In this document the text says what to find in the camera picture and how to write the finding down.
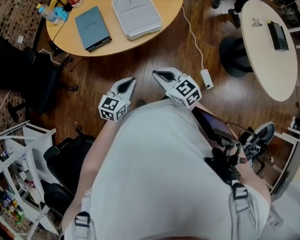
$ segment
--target gray storage box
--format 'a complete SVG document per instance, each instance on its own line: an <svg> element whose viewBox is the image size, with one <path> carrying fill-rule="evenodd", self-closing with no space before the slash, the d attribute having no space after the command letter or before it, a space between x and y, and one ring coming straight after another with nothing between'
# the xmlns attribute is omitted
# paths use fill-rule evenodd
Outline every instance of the gray storage box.
<svg viewBox="0 0 300 240"><path fill-rule="evenodd" d="M111 37L98 6L75 18L84 49L92 52L111 42Z"/></svg>
<svg viewBox="0 0 300 240"><path fill-rule="evenodd" d="M113 0L112 6L128 40L161 30L162 19L151 0Z"/></svg>

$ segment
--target white power adapter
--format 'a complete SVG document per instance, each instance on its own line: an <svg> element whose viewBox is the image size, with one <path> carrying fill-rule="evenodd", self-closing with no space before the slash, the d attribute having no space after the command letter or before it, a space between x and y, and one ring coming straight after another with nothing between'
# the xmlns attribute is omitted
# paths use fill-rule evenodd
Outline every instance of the white power adapter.
<svg viewBox="0 0 300 240"><path fill-rule="evenodd" d="M200 74L206 89L211 89L212 87L214 87L208 69L202 69L200 71Z"/></svg>

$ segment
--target gray plastic container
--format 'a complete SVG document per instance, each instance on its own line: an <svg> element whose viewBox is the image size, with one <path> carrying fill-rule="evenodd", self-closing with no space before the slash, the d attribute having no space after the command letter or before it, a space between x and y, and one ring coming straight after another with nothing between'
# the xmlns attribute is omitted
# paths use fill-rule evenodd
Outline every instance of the gray plastic container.
<svg viewBox="0 0 300 240"><path fill-rule="evenodd" d="M161 30L162 19L151 0L113 0L112 6L128 40Z"/></svg>

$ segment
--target white t-shirt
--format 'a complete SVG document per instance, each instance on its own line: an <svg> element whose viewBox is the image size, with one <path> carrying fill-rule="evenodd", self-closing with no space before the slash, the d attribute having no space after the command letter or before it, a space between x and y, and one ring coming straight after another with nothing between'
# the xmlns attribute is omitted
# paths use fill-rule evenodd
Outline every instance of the white t-shirt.
<svg viewBox="0 0 300 240"><path fill-rule="evenodd" d="M163 100L124 119L92 187L97 240L197 237L231 240L231 187L206 164L211 147L191 113ZM249 212L238 219L242 240L255 240L269 205L252 187ZM73 223L65 239L70 239Z"/></svg>

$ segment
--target strap adjuster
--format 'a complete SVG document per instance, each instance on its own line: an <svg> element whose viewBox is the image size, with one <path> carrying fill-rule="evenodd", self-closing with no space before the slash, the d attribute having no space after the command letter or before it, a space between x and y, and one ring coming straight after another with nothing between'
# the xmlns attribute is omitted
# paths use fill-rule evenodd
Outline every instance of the strap adjuster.
<svg viewBox="0 0 300 240"><path fill-rule="evenodd" d="M82 211L75 216L74 224L79 227L89 228L90 220L90 214L86 211Z"/></svg>
<svg viewBox="0 0 300 240"><path fill-rule="evenodd" d="M248 197L248 190L247 188L242 185L241 183L237 182L231 186L232 193L233 193L233 199L245 199Z"/></svg>

